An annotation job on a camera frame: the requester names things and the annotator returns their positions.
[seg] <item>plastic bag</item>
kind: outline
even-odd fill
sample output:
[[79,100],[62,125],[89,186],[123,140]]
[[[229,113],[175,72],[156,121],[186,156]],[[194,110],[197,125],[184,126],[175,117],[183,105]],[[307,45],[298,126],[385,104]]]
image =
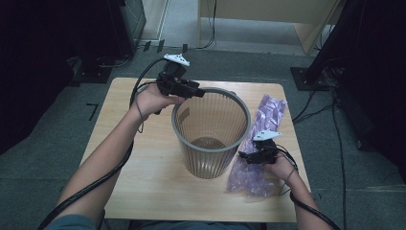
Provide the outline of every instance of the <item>plastic bag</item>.
[[[282,121],[285,106],[286,101],[264,95],[250,132],[238,150],[246,153],[258,151],[253,141],[254,135],[261,130],[276,131]],[[246,192],[248,196],[254,197],[268,197],[273,194],[273,185],[271,180],[265,178],[260,165],[249,165],[238,156],[228,178],[227,191],[230,193]]]

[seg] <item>sleeve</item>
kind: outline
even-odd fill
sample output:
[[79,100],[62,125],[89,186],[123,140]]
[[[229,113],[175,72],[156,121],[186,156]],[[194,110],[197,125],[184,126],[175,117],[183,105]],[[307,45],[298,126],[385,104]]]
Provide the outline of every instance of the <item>sleeve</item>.
[[46,228],[46,230],[95,230],[96,226],[92,219],[81,216],[81,215],[67,215],[61,218],[57,218],[51,222]]

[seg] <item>table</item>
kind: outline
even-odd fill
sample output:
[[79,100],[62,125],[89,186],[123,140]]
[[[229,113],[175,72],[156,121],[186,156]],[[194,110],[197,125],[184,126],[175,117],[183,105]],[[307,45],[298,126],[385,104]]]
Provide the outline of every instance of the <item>table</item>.
[[198,43],[200,46],[201,17],[294,23],[294,28],[306,54],[313,49],[326,24],[337,20],[344,0],[199,0],[197,11]]
[[[128,110],[136,79],[116,78],[101,108],[82,162],[107,136]],[[283,88],[273,83],[199,81],[201,87],[219,87],[236,92],[248,106],[252,120],[264,94],[284,99]],[[214,179],[201,179],[188,172],[173,132],[173,106],[151,115],[143,133],[134,141],[132,155],[124,166],[114,192],[105,207],[108,219],[171,219],[247,222],[295,222],[289,195],[252,200],[245,194],[226,192],[233,162]],[[286,147],[299,166],[309,188],[303,158],[288,107],[285,108],[277,143]]]

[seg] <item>person's right hand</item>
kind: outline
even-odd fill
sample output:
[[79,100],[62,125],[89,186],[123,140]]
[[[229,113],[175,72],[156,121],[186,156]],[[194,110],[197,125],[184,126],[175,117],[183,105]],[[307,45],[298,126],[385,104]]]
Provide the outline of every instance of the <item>person's right hand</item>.
[[266,171],[271,172],[281,180],[286,180],[295,169],[282,153],[278,153],[275,164],[264,164],[262,166]]

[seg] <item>mesh trash can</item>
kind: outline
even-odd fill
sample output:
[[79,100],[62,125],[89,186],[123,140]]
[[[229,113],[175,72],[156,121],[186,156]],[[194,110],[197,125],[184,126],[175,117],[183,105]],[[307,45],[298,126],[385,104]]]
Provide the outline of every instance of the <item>mesh trash can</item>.
[[223,174],[248,134],[251,115],[233,92],[203,88],[203,98],[187,99],[172,111],[172,125],[189,172],[210,179]]

